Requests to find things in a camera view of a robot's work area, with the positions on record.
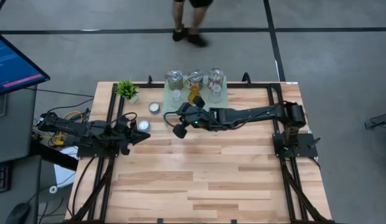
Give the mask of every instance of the person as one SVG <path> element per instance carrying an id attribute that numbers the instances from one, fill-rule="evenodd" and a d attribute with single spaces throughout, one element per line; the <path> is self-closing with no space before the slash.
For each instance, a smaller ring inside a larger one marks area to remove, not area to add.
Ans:
<path id="1" fill-rule="evenodd" d="M 199 26 L 204 19 L 205 13 L 207 12 L 208 7 L 212 4 L 213 0 L 190 0 L 192 7 L 194 8 L 194 18 L 193 23 L 190 28 L 185 28 L 182 23 L 183 18 L 183 7 L 185 0 L 173 0 L 174 9 L 173 16 L 175 21 L 175 30 L 172 35 L 172 39 L 175 42 L 181 41 L 182 39 L 187 38 L 189 43 L 192 43 L 198 47 L 208 46 L 208 41 L 206 41 L 199 34 Z"/>

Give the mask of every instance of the keyboard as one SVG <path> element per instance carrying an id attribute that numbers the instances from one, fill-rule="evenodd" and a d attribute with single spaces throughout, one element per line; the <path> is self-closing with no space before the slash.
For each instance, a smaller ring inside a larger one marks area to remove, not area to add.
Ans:
<path id="1" fill-rule="evenodd" d="M 0 193 L 7 192 L 11 188 L 12 163 L 0 163 Z"/>

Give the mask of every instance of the glass tray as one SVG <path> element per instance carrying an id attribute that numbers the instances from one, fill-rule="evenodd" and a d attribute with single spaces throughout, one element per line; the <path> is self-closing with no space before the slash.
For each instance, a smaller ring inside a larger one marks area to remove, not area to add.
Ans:
<path id="1" fill-rule="evenodd" d="M 184 82 L 184 88 L 181 89 L 181 96 L 182 99 L 184 99 L 185 102 L 187 102 L 187 97 L 190 94 L 190 89 L 187 87 L 187 76 L 183 76 L 183 82 Z M 228 106 L 228 87 L 227 87 L 227 81 L 226 77 L 224 79 L 224 83 L 222 85 L 222 99 L 219 103 L 212 103 L 209 100 L 209 96 L 212 94 L 212 91 L 208 89 L 208 76 L 204 75 L 203 77 L 203 88 L 200 90 L 201 97 L 203 98 L 205 102 L 204 109 L 208 111 L 209 108 L 227 108 Z M 168 82 L 166 80 L 164 85 L 164 101 L 162 103 L 162 114 L 165 114 L 167 112 L 174 112 L 177 111 L 178 108 L 173 108 L 171 105 L 172 102 L 172 90 L 168 86 Z"/>

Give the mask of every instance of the white pot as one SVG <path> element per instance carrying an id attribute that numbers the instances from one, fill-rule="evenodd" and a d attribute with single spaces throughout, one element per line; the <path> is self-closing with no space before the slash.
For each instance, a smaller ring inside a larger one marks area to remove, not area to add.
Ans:
<path id="1" fill-rule="evenodd" d="M 128 100 L 128 102 L 133 104 L 136 102 L 136 100 L 138 100 L 138 95 L 135 95 L 134 97 L 132 97 L 130 100 Z"/>

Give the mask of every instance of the potted plant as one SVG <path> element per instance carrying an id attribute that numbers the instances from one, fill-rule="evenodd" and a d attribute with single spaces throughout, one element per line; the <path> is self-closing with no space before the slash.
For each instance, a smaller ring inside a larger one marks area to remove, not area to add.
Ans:
<path id="1" fill-rule="evenodd" d="M 120 81 L 116 93 L 126 98 L 130 103 L 135 103 L 138 100 L 138 87 L 133 85 L 131 80 Z"/>

